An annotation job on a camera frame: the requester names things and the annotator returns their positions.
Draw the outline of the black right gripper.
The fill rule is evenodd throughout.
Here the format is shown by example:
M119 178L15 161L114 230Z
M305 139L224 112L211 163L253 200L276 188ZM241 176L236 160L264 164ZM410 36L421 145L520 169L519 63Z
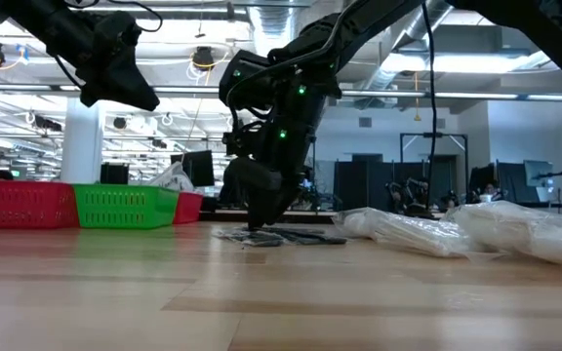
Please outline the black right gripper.
M250 77L270 78L273 103L268 110L247 108L257 117L234 122L234 154L226 172L248 197L248 228L274 224L302 193L308 167L301 165L315 138L326 98L339 98L337 57L270 60ZM297 172L284 177L279 172Z

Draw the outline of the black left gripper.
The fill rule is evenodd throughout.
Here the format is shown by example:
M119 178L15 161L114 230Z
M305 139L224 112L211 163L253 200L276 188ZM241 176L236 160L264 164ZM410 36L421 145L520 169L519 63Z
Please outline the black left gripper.
M94 29L100 18L50 18L45 24L47 53L59 66L75 68L70 79L81 88L80 101L93 106L111 100L153 111L159 97L136 68L136 47L101 48Z

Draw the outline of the clear vanity pack bag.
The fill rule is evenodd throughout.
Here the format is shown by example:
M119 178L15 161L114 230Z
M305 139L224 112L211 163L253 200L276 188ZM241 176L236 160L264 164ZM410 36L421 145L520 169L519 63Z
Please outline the clear vanity pack bag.
M478 246L562 264L562 214L497 201L450 209L444 219Z
M188 175L183 170L181 162L172 164L160 175L151 179L147 185L158 186L175 191L193 191L195 189Z
M332 217L333 224L343 237L373 241L381 238L378 230L381 228L380 222L384 219L387 219L387 213L373 208L347 210Z
M370 237L386 248L436 257L464 256L477 246L455 223L400 214L366 215Z

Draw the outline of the white pillar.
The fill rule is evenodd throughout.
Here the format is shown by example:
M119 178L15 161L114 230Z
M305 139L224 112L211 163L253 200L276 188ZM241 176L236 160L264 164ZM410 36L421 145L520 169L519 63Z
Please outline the white pillar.
M100 180L104 120L97 103L88 107L77 98L67 100L60 170L62 182L90 184Z

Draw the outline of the black monitor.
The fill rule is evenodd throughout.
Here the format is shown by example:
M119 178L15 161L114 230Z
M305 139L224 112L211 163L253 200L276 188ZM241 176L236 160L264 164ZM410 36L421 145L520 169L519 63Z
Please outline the black monitor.
M213 153L211 150L193 151L171 156L171 163L180 162L194 187L214 186Z

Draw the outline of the black box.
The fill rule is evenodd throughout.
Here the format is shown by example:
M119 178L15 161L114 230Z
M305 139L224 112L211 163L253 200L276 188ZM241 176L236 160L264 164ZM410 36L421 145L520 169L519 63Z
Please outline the black box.
M129 166L127 164L103 163L100 169L101 184L128 184Z

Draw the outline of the red plastic basket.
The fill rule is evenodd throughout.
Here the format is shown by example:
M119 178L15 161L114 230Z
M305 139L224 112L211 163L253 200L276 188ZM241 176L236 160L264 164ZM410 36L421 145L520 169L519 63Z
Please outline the red plastic basket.
M0 229L79 226L73 187L59 182L0 180Z
M193 223L199 220L204 196L194 192L180 192L173 224Z

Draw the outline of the black partition panels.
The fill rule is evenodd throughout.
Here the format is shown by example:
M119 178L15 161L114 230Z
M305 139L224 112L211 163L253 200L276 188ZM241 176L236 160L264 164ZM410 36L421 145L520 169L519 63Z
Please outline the black partition panels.
M402 185L408 178L428 178L428 163L336 162L334 196L338 210L371 207L387 211L391 200L386 186Z

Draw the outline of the green plastic basket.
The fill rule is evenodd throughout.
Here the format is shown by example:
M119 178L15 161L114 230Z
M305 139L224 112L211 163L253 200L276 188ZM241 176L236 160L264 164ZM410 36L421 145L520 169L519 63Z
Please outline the green plastic basket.
M73 184L80 226L154 229L173 223L179 192L145 185Z

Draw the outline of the grey monitor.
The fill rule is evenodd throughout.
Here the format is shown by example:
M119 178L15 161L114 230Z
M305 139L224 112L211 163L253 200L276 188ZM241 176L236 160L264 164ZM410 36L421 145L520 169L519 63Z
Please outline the grey monitor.
M525 160L526 184L530 187L548 188L553 186L553 165L546 161Z

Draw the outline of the black aluminium table frame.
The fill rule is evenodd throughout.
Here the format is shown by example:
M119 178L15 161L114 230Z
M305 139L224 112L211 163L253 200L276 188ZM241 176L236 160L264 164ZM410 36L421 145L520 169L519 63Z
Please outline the black aluminium table frame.
M332 224L333 217L336 212L291 212L283 213L276 223L293 223L293 224ZM199 215L200 221L212 222L247 222L249 219L248 213L241 210L218 210L213 213L201 212Z

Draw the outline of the silver ventilation duct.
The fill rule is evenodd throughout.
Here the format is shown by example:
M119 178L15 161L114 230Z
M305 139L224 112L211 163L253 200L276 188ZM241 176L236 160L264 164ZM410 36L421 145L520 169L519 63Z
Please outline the silver ventilation duct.
M301 29L301 13L314 0L252 0L248 14L253 27L255 52L265 56L270 50L292 41Z

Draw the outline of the black metal frame stand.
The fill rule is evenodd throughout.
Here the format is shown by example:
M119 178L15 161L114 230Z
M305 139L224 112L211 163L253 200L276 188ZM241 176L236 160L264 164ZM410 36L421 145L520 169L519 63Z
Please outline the black metal frame stand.
M442 132L423 132L423 133L400 133L399 134L399 162L404 163L404 156L406 149L413 144L413 142L418 138L448 138L451 142L456 144L460 150L463 151L464 159L464 186L465 193L469 191L469 141L467 134L449 134Z

